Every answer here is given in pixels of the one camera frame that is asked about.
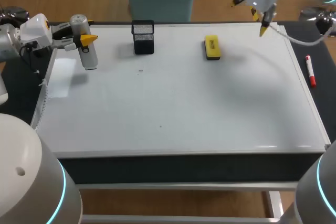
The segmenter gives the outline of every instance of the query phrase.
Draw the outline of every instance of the black pen holder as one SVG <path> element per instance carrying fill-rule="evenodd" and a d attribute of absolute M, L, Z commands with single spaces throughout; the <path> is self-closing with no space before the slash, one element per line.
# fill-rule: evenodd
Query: black pen holder
<path fill-rule="evenodd" d="M 136 55 L 152 55 L 154 53 L 153 20 L 133 20 L 132 34 Z"/>

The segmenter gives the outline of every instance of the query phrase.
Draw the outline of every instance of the yellow eraser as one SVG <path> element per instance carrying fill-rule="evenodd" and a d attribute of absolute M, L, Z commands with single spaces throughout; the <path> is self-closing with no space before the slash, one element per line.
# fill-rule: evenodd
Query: yellow eraser
<path fill-rule="evenodd" d="M 207 35 L 205 36 L 205 52 L 206 59 L 208 60 L 219 60 L 221 57 L 219 42 L 217 35 Z"/>

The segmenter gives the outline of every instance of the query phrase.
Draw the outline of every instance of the black cable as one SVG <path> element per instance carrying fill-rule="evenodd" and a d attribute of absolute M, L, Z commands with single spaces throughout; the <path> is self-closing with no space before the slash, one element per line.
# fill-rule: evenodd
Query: black cable
<path fill-rule="evenodd" d="M 26 49 L 26 52 L 28 53 L 28 59 L 29 59 L 29 62 L 27 62 L 26 61 L 26 59 L 23 57 L 23 54 L 22 54 L 22 51 L 23 51 L 23 49 Z M 20 50 L 19 50 L 19 56 L 20 56 L 20 58 L 21 58 L 21 60 L 27 65 L 27 66 L 29 66 L 29 68 L 30 68 L 30 70 L 33 72 L 33 73 L 35 73 L 36 74 L 36 76 L 40 79 L 40 80 L 42 80 L 43 78 L 41 77 L 41 75 L 40 75 L 40 71 L 38 71 L 37 69 L 35 69 L 35 68 L 33 68 L 32 67 L 32 59 L 31 59 L 31 52 L 32 52 L 33 50 L 32 50 L 32 46 L 31 45 L 24 45 L 24 46 L 22 46 L 21 48 L 20 48 Z"/>

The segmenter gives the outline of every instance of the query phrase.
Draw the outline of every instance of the red marker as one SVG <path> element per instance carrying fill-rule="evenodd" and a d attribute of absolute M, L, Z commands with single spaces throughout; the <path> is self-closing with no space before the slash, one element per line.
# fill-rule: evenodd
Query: red marker
<path fill-rule="evenodd" d="M 316 81 L 315 81 L 315 76 L 313 72 L 313 66 L 311 64 L 311 59 L 310 56 L 306 56 L 306 63 L 307 63 L 307 68 L 308 68 L 308 74 L 309 74 L 309 80 L 310 80 L 310 86 L 312 88 L 316 87 Z"/>

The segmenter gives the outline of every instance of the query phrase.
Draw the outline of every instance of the cylindrical robot body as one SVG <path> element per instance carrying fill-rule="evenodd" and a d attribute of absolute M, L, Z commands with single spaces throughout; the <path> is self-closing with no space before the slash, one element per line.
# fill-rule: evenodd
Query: cylindrical robot body
<path fill-rule="evenodd" d="M 300 179 L 296 209 L 303 224 L 336 223 L 336 144 Z"/>
<path fill-rule="evenodd" d="M 0 171 L 4 170 L 0 188 L 8 190 L 0 198 L 0 224 L 78 224 L 82 216 L 79 190 L 36 132 L 20 119 L 3 114 L 0 132 L 5 133 L 0 148 L 16 156 L 0 164 Z"/>

